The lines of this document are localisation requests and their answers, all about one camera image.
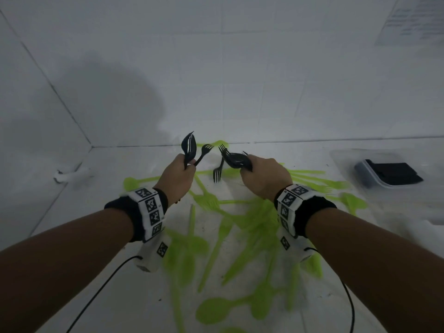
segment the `forearm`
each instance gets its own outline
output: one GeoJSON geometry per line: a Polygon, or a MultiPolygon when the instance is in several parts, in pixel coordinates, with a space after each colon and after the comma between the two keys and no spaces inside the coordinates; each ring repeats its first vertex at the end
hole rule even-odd
{"type": "Polygon", "coordinates": [[[87,286],[132,235],[125,212],[106,209],[0,252],[0,332],[37,330],[87,286]]]}
{"type": "Polygon", "coordinates": [[[309,220],[319,253],[390,332],[444,330],[444,260],[336,209],[309,220]]]}

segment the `black cable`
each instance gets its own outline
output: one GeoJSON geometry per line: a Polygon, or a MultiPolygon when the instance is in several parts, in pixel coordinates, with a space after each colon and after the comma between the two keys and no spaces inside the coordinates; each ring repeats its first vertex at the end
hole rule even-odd
{"type": "Polygon", "coordinates": [[[82,309],[82,311],[79,313],[79,315],[77,316],[77,318],[74,320],[74,322],[71,324],[71,326],[69,326],[68,330],[66,331],[66,333],[69,333],[72,328],[74,327],[75,323],[77,322],[77,320],[80,319],[81,315],[85,312],[85,310],[88,308],[89,305],[91,305],[92,301],[97,297],[97,295],[100,293],[100,291],[102,291],[102,289],[105,287],[105,285],[108,284],[108,282],[111,280],[111,278],[113,278],[114,274],[119,271],[119,269],[124,266],[126,263],[128,263],[131,259],[134,258],[138,258],[138,259],[142,259],[142,256],[133,256],[128,258],[126,261],[124,261],[122,264],[119,265],[119,267],[117,269],[114,270],[114,272],[109,276],[109,278],[107,279],[106,282],[103,283],[103,285],[100,287],[100,289],[96,292],[96,294],[91,298],[91,300],[86,304],[86,306],[82,309]]]}
{"type": "MultiPolygon", "coordinates": [[[[317,253],[319,253],[319,251],[317,251],[315,248],[305,248],[304,249],[304,251],[308,251],[308,250],[314,250],[317,253]]],[[[344,287],[345,293],[347,293],[348,300],[350,300],[350,306],[352,307],[352,325],[350,326],[350,333],[353,333],[353,328],[355,326],[355,307],[353,305],[352,297],[350,297],[350,293],[348,292],[347,286],[345,285],[345,283],[342,281],[341,278],[339,278],[339,280],[341,281],[342,286],[344,287]]]]}

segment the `plastic container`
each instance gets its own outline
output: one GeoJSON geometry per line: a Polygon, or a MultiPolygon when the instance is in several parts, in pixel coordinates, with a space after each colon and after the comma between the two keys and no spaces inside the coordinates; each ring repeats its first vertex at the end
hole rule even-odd
{"type": "Polygon", "coordinates": [[[344,178],[370,202],[444,202],[444,167],[433,154],[421,150],[336,150],[331,157],[344,178]],[[365,161],[406,162],[423,179],[411,185],[383,182],[365,161]]]}

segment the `hand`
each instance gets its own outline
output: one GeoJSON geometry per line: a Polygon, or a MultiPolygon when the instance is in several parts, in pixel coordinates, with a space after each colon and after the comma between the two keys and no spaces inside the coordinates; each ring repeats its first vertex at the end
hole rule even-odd
{"type": "Polygon", "coordinates": [[[190,190],[193,183],[196,160],[191,160],[190,165],[184,169],[183,160],[185,156],[178,154],[172,163],[162,173],[159,181],[153,188],[162,190],[168,198],[168,207],[179,201],[190,190]]]}
{"type": "Polygon", "coordinates": [[[293,181],[290,173],[274,159],[264,159],[255,155],[248,155],[253,164],[253,171],[241,169],[242,181],[253,193],[274,202],[279,190],[285,188],[293,181]]]}

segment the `white floor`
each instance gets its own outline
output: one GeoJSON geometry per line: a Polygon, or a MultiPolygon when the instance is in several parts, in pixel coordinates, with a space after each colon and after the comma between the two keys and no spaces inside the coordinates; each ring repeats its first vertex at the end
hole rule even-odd
{"type": "MultiPolygon", "coordinates": [[[[274,157],[279,162],[285,162],[287,168],[324,170],[326,178],[341,180],[342,176],[330,158],[330,150],[412,146],[443,149],[443,143],[442,139],[300,142],[237,144],[231,145],[230,149],[274,157]]],[[[68,184],[36,229],[36,233],[102,209],[105,203],[123,192],[122,182],[125,177],[141,179],[160,175],[163,168],[179,152],[178,146],[93,149],[83,166],[91,167],[95,177],[83,183],[68,184]]],[[[214,150],[204,158],[198,170],[215,168],[219,161],[220,155],[214,150]]],[[[201,178],[208,190],[216,194],[219,199],[251,196],[251,193],[242,186],[240,179],[214,184],[210,176],[201,176],[201,178]]],[[[199,188],[194,185],[193,190],[199,192],[199,188]]],[[[186,232],[191,202],[191,197],[187,195],[168,211],[169,226],[186,232]]],[[[364,210],[358,215],[369,222],[375,222],[369,210],[364,210]]],[[[197,207],[196,234],[203,236],[213,246],[217,238],[219,221],[219,215],[203,212],[197,207]]],[[[297,296],[297,308],[292,313],[285,310],[284,298],[278,296],[275,297],[273,307],[263,321],[253,319],[249,308],[242,306],[235,308],[220,324],[204,326],[198,323],[194,314],[203,300],[216,296],[233,299],[247,295],[265,275],[265,260],[262,259],[262,262],[261,258],[258,258],[257,262],[250,264],[236,279],[224,287],[220,285],[221,276],[236,256],[238,244],[239,240],[234,231],[224,242],[202,294],[197,294],[196,290],[206,261],[202,259],[197,264],[197,274],[193,284],[183,291],[182,296],[182,311],[188,332],[219,332],[227,326],[241,327],[247,332],[343,333],[349,330],[350,305],[338,277],[325,262],[323,262],[325,276],[322,280],[318,281],[308,274],[303,274],[303,282],[297,296]]],[[[106,278],[126,258],[135,255],[140,245],[140,243],[128,244],[85,290],[50,319],[39,332],[65,331],[106,278]]],[[[277,268],[273,280],[279,281],[279,274],[282,273],[283,271],[278,271],[277,268]]],[[[356,298],[354,299],[357,311],[355,332],[383,332],[383,328],[372,314],[356,298]]],[[[94,300],[77,322],[73,332],[146,333],[160,330],[176,331],[166,276],[162,271],[156,274],[144,273],[133,264],[128,264],[94,300]]]]}

